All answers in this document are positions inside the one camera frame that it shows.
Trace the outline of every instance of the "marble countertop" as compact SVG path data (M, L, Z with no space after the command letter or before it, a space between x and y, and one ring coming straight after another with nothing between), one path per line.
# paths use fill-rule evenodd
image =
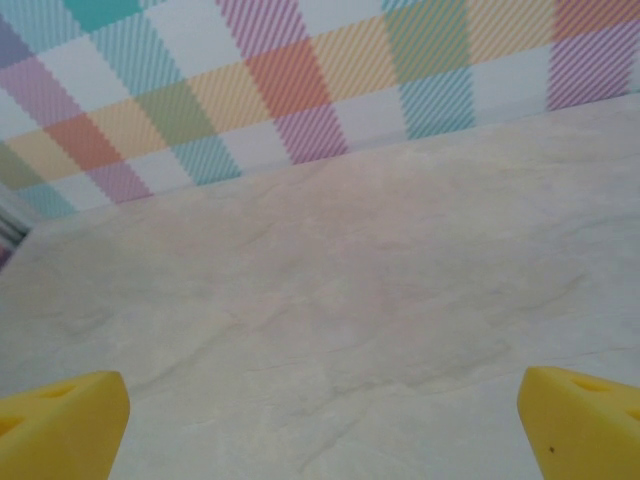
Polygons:
M640 95L40 225L0 394L115 369L112 479L540 479L528 365L640 384Z

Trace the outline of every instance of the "sponge hole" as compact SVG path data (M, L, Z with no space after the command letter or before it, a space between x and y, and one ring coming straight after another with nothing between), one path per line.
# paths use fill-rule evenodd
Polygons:
M605 385L601 385L592 380L585 380L584 378L574 378L572 382L580 388L588 390L590 392L608 392L609 390L611 390Z
M59 387L53 390L48 390L46 392L40 393L38 396L40 398L59 398L66 395L74 388L76 388L75 385L65 385L64 387Z
M0 417L0 437L24 422L21 417Z

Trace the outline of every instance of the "plaid wallpaper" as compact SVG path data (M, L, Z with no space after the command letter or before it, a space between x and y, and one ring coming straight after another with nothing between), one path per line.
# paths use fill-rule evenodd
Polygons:
M0 0L0 180L56 217L640 87L640 0Z

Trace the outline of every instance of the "wall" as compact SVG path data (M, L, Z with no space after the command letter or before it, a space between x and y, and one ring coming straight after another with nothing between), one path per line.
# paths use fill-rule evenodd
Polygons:
M0 180L55 217L621 95L638 0L0 0Z

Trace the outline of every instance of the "orange square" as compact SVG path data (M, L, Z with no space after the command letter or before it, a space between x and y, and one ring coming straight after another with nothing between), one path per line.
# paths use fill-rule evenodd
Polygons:
M471 63L488 62L551 43L554 1L469 0Z
M218 133L270 118L244 63L203 73L187 80L187 83Z
M638 0L556 0L554 41L640 20Z
M124 158L167 148L147 115L132 98L88 115Z
M331 103L308 39L250 58L246 63L274 117Z
M311 43L334 102L397 83L382 17L318 35Z
M56 123L45 130L83 170L122 161L122 156L86 114Z
M57 180L82 171L44 130L13 137L6 143L44 180Z

